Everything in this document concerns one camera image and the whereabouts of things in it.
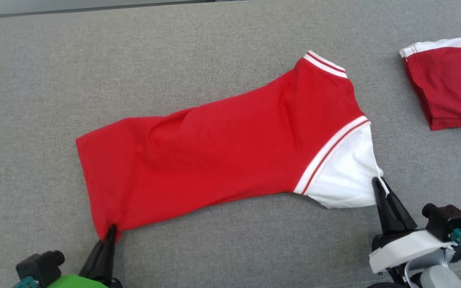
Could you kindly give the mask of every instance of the gray fabric surface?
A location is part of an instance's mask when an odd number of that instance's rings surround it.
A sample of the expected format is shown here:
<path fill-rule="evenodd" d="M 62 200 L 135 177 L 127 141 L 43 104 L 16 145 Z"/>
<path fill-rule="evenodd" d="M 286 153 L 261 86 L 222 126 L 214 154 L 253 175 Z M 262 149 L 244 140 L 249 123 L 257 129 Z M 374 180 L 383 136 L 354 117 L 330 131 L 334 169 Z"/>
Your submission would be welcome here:
<path fill-rule="evenodd" d="M 461 208 L 461 128 L 430 132 L 399 49 L 461 37 L 461 1 L 243 1 L 0 20 L 0 287 L 61 250 L 77 273 L 97 240 L 74 139 L 260 87 L 307 49 L 343 66 L 386 178 L 418 224 Z M 362 288 L 374 207 L 298 195 L 212 206 L 123 234 L 115 276 L 137 287 Z M 461 263 L 453 269 L 461 277 Z"/>

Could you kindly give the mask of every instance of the folded red garment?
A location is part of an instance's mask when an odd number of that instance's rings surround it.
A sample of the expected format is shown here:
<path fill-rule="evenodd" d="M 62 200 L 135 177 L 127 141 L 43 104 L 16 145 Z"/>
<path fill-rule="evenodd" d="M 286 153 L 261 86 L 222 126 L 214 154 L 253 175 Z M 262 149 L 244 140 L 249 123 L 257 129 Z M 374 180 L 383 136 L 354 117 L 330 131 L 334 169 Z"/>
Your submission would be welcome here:
<path fill-rule="evenodd" d="M 430 129 L 461 127 L 461 38 L 418 42 L 399 54 Z"/>
<path fill-rule="evenodd" d="M 228 201 L 295 192 L 375 204 L 370 122 L 344 69 L 309 51 L 248 93 L 127 118 L 76 140 L 99 237 Z"/>

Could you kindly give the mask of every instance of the red stripe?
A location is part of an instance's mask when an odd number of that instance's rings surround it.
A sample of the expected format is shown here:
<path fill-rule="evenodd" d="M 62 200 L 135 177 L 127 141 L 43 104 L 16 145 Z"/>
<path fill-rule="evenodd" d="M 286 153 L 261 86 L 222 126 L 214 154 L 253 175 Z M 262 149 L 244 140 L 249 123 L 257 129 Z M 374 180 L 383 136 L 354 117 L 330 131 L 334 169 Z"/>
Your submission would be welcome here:
<path fill-rule="evenodd" d="M 332 152 L 332 150 L 335 148 L 335 146 L 337 146 L 337 144 L 339 144 L 339 142 L 341 142 L 341 140 L 343 140 L 343 138 L 346 137 L 346 135 L 348 135 L 351 131 L 355 130 L 357 127 L 359 127 L 360 125 L 362 125 L 362 124 L 364 124 L 366 122 L 369 122 L 369 120 L 364 120 L 363 122 L 355 125 L 353 128 L 348 130 L 348 132 L 346 132 L 341 138 L 339 138 L 339 140 L 337 140 L 337 142 L 332 146 L 332 148 L 330 148 L 330 150 L 328 150 L 325 157 L 323 157 L 323 159 L 321 159 L 321 162 L 318 164 L 318 166 L 314 170 L 313 174 L 311 175 L 311 178 L 309 178 L 309 181 L 307 182 L 307 185 L 305 186 L 305 188 L 304 188 L 304 190 L 302 192 L 302 195 L 305 195 L 305 192 L 307 192 L 307 188 L 309 188 L 309 184 L 311 184 L 311 181 L 313 180 L 314 175 L 316 175 L 316 172 L 320 168 L 321 164 L 323 164 L 323 162 L 325 162 L 326 157 L 328 157 L 328 155 Z"/>
<path fill-rule="evenodd" d="M 319 60 L 318 58 L 314 57 L 314 56 L 313 56 L 312 54 L 310 54 L 310 53 L 307 53 L 307 55 L 309 55 L 310 57 L 312 57 L 314 60 L 318 61 L 319 63 L 326 65 L 327 67 L 330 67 L 330 68 L 335 69 L 335 70 L 337 70 L 337 71 L 340 71 L 340 72 L 342 72 L 342 73 L 346 73 L 346 71 L 341 70 L 341 69 L 339 69 L 339 68 L 337 68 L 337 67 L 333 67 L 332 65 L 327 64 L 327 63 L 325 63 L 325 62 Z"/>

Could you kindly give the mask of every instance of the dark red garment with white trim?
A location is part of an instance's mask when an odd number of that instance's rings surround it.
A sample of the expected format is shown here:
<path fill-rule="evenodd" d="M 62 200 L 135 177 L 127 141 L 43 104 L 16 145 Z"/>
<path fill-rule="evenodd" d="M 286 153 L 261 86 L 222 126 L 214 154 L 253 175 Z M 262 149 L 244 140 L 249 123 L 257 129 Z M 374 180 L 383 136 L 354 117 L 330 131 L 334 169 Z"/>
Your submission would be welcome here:
<path fill-rule="evenodd" d="M 399 53 L 430 129 L 461 127 L 461 38 L 418 42 Z"/>
<path fill-rule="evenodd" d="M 99 237 L 280 192 L 327 207 L 375 203 L 370 122 L 344 69 L 309 51 L 248 93 L 127 118 L 76 140 Z"/>

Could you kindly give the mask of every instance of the red fabric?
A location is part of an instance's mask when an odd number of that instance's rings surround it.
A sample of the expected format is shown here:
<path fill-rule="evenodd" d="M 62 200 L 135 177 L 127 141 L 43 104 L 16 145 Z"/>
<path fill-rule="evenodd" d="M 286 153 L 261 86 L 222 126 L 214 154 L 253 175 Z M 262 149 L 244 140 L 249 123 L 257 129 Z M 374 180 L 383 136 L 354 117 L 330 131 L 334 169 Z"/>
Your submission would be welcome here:
<path fill-rule="evenodd" d="M 76 144 L 97 233 L 292 192 L 328 139 L 362 115 L 348 79 L 302 58 L 254 91 L 90 132 Z"/>
<path fill-rule="evenodd" d="M 417 52 L 404 62 L 430 129 L 461 127 L 461 48 Z"/>

